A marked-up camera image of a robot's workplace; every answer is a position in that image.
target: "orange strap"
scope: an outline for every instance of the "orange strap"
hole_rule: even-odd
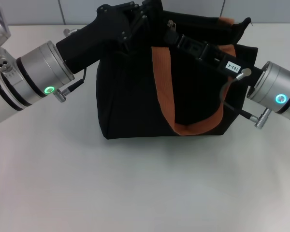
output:
[[[233,45],[220,46],[219,48],[235,56]],[[223,117],[223,103],[220,104],[220,107],[213,115],[203,121],[188,126],[175,123],[175,105],[169,48],[152,47],[152,59],[158,101],[161,111],[172,129],[179,135],[197,135],[208,132],[218,126]],[[227,95],[228,89],[224,92],[224,98]]]

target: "white table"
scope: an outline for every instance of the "white table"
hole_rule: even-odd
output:
[[[19,57],[66,27],[11,27],[4,47]],[[258,67],[290,70],[290,24],[250,25],[240,43],[260,48]],[[96,69],[64,104],[49,96],[0,124],[0,232],[290,232],[290,121],[107,141]]]

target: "white tile wall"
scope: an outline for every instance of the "white tile wall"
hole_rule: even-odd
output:
[[[63,24],[57,0],[0,0],[9,25]]]
[[[251,17],[255,23],[290,23],[290,0],[226,0],[222,15],[237,22]]]
[[[96,17],[96,10],[103,4],[118,5],[129,0],[61,0],[67,24],[88,24]],[[221,12],[223,0],[162,0],[167,11],[202,16],[216,16]]]

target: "black bag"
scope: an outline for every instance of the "black bag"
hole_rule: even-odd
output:
[[[237,45],[251,23],[250,18],[233,25],[231,20],[225,18],[164,11],[161,20],[157,24],[167,25],[169,20],[174,21],[176,31],[195,40],[215,45],[232,44],[237,58],[254,65],[258,49]],[[167,47],[163,42],[163,35],[164,33],[153,35],[150,44],[129,54],[109,51],[100,60],[96,92],[99,124],[105,138],[222,135],[238,116],[234,111],[223,107],[219,99],[219,91],[228,77],[200,65],[180,50],[169,47],[174,96],[174,99],[169,100],[174,105],[174,124],[183,128],[189,128],[192,124],[195,129],[200,124],[207,127],[207,119],[222,110],[221,118],[210,130],[180,133],[174,129],[165,111],[163,112],[161,99],[158,99],[153,70],[153,51],[156,54],[159,49],[153,50],[152,46]],[[246,85],[234,83],[225,100],[241,109],[246,92]]]

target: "tile grout line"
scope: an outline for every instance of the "tile grout line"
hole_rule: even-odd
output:
[[[66,24],[66,20],[65,20],[65,18],[64,18],[64,14],[63,14],[63,10],[62,10],[62,6],[61,6],[61,2],[60,2],[60,0],[58,0],[58,4],[59,4],[59,9],[60,9],[60,13],[61,13],[61,17],[62,17],[63,24],[64,24],[64,25],[67,25],[67,24]]]
[[[223,0],[223,4],[222,4],[222,8],[221,8],[221,12],[220,12],[220,16],[222,16],[222,12],[223,12],[223,8],[224,8],[224,4],[226,3],[226,0]]]

